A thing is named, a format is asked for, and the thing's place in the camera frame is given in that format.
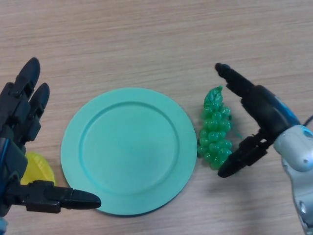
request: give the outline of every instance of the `plastic grapes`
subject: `plastic grapes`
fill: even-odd
[[[201,119],[198,153],[211,165],[219,169],[231,154],[232,142],[225,139],[231,129],[230,108],[224,105],[222,86],[216,87],[206,95]]]

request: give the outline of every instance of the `plate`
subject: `plate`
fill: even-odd
[[[144,88],[104,93],[69,123],[61,165],[71,188],[96,194],[100,211],[137,215],[171,201],[187,184],[197,138],[185,111]]]

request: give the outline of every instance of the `table surface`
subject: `table surface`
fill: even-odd
[[[198,132],[204,96],[224,84],[228,63],[276,93],[301,121],[313,113],[312,0],[3,0],[0,85],[33,56],[51,89],[42,129],[28,151],[42,153],[58,184],[64,130],[93,97],[144,87],[172,97]],[[225,89],[243,136],[257,131],[238,97]],[[117,218],[97,211],[27,212],[13,206],[8,235],[299,235],[291,185],[279,155],[228,179],[197,162],[179,196],[153,213]]]

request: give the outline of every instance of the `toy lemon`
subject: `toy lemon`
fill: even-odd
[[[52,181],[56,185],[53,170],[42,155],[35,152],[27,152],[26,157],[28,165],[21,179],[22,185],[27,185],[35,180]]]

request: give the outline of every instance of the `robotic hand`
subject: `robotic hand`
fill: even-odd
[[[61,208],[82,210],[101,206],[96,195],[56,187],[53,182],[34,181],[27,186],[20,185],[27,166],[25,144],[35,140],[41,128],[39,120],[49,99],[46,83],[34,92],[39,74],[39,61],[32,58],[15,82],[8,82],[0,93],[1,217],[7,215],[11,205],[23,205],[27,211],[47,213],[59,213]]]
[[[228,65],[217,63],[215,69],[226,80],[227,87],[242,98],[242,106],[260,127],[256,135],[239,144],[218,175],[226,178],[251,166],[273,144],[290,178],[293,202],[304,233],[313,235],[313,133],[306,127],[313,117],[301,125],[293,112],[265,87],[253,85]]]

